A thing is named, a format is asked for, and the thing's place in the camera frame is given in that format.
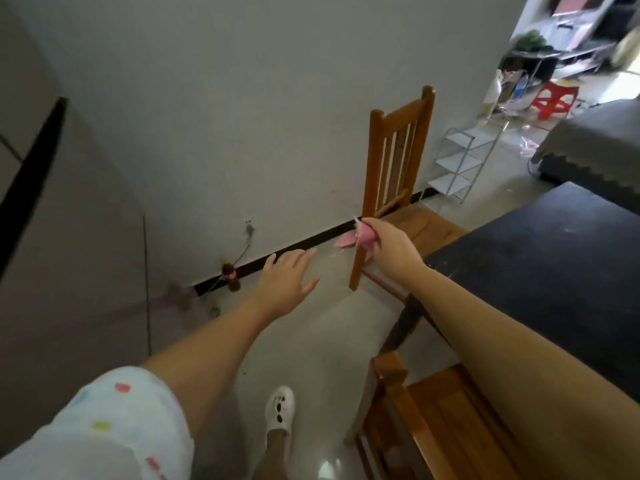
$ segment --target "baseboard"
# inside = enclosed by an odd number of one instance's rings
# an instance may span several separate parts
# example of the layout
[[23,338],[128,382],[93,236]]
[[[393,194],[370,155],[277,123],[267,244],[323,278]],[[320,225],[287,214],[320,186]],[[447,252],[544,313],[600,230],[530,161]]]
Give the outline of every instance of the baseboard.
[[[411,195],[411,203],[418,202],[420,200],[420,196],[422,196],[422,198],[425,199],[428,197],[433,197],[437,193],[438,192],[436,191],[436,189],[432,189],[432,188],[428,188],[427,190],[424,191],[424,193],[422,191],[416,192],[413,195]],[[344,234],[345,232],[348,232],[352,229],[353,229],[353,221],[343,222],[342,224],[332,227],[331,229],[327,229],[319,234],[313,235],[311,237],[303,239],[300,242],[296,242],[295,244],[287,246],[286,248],[277,250],[276,254],[277,256],[280,256],[281,254],[286,253],[287,251],[292,251],[294,249],[307,250],[307,249],[315,248],[316,246],[319,246],[323,242],[331,241],[332,239],[335,239],[339,235]],[[254,261],[248,262],[247,264],[243,264],[242,266],[238,266],[236,268],[237,277],[244,278],[249,274],[255,273],[256,271],[260,271],[264,267],[264,263],[265,261],[267,261],[268,257],[269,256],[264,256]],[[196,291],[198,296],[202,296],[204,295],[204,293],[207,293],[208,291],[217,290],[218,288],[222,288],[223,286],[226,286],[227,282],[224,280],[218,281],[219,277],[220,275],[217,275],[206,281],[198,283],[193,286],[193,289]]]

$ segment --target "chair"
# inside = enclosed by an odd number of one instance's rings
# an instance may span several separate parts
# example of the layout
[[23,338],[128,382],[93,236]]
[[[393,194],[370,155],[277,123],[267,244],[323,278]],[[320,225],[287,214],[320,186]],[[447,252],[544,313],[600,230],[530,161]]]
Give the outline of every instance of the chair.
[[404,387],[406,375],[396,352],[371,360],[345,439],[369,480],[546,477],[462,364]]
[[[580,90],[580,84],[575,84],[571,81],[563,80],[548,80],[542,89],[539,90],[536,97],[533,99],[529,107],[535,107],[540,110],[538,115],[539,120],[548,120],[552,114],[565,113],[569,114],[573,103],[578,99],[578,91]],[[548,97],[542,97],[544,91],[549,92]],[[571,102],[564,101],[562,98],[565,96],[571,96]]]
[[[422,89],[421,99],[394,112],[385,114],[379,109],[371,112],[362,205],[363,217],[385,216],[384,220],[404,230],[423,258],[467,233],[419,203],[411,205],[434,99],[435,91],[426,86]],[[366,250],[357,249],[349,288],[357,290],[364,274],[404,301],[406,297],[402,293],[364,269],[368,262]]]

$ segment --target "pink rag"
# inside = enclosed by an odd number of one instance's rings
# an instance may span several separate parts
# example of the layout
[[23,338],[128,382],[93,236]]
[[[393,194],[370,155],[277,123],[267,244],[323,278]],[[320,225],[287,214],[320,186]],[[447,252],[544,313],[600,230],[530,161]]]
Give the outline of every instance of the pink rag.
[[378,234],[370,226],[356,219],[356,229],[340,236],[335,243],[336,248],[354,248],[362,246],[368,252],[373,252],[373,247],[378,238]]

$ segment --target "person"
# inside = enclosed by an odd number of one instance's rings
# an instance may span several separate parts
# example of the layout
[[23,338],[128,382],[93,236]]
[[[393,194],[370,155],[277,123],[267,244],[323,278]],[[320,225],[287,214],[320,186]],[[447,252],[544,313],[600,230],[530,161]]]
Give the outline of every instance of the person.
[[[622,391],[542,336],[422,263],[404,232],[364,219],[378,234],[374,259],[426,307],[517,439],[551,476],[629,478],[640,472],[640,410]],[[270,256],[244,303],[140,367],[83,387],[51,424],[0,461],[2,478],[186,480],[193,440],[246,352],[290,313],[318,278],[304,282],[314,250]],[[296,404],[270,396],[266,451],[255,480],[287,478]]]

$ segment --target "person's left hand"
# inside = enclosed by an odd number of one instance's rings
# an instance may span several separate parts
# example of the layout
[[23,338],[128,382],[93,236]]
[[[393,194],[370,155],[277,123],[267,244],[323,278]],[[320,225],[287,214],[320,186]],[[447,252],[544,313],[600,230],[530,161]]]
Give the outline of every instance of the person's left hand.
[[302,249],[284,253],[276,262],[276,254],[267,258],[258,288],[252,300],[267,316],[268,323],[287,315],[314,290],[320,278],[302,283],[315,249]]

